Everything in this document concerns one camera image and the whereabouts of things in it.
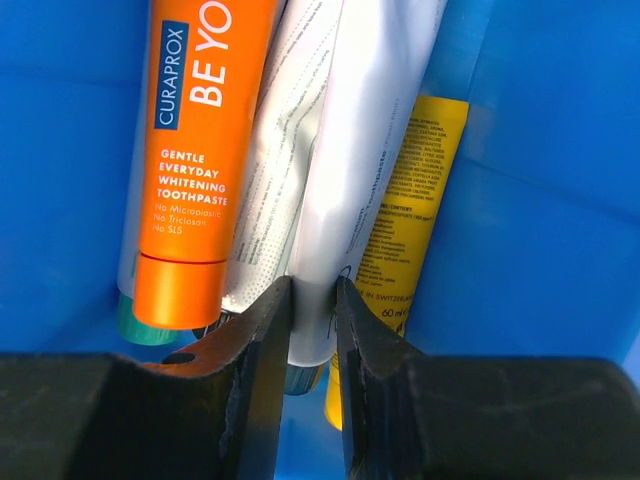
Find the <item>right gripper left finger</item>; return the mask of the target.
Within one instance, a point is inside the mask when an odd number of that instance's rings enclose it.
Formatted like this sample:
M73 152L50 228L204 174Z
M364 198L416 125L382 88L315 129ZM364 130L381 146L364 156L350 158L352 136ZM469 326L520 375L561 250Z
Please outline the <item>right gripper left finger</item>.
M1 357L5 479L270 479L291 283L159 363L116 354Z

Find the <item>white toothpaste tube blue cap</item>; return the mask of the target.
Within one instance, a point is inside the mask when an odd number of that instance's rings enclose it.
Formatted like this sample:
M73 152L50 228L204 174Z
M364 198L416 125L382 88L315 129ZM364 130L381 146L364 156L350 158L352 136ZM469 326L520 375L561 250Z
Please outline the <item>white toothpaste tube blue cap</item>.
M397 160L446 4L343 3L287 273L285 392L311 391L336 351L335 284L354 279Z

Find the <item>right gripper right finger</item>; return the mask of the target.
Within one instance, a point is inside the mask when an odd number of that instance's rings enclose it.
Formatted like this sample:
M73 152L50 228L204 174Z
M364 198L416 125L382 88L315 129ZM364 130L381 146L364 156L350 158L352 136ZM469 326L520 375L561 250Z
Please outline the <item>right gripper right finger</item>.
M639 393L609 360L429 355L336 284L350 479L635 479Z

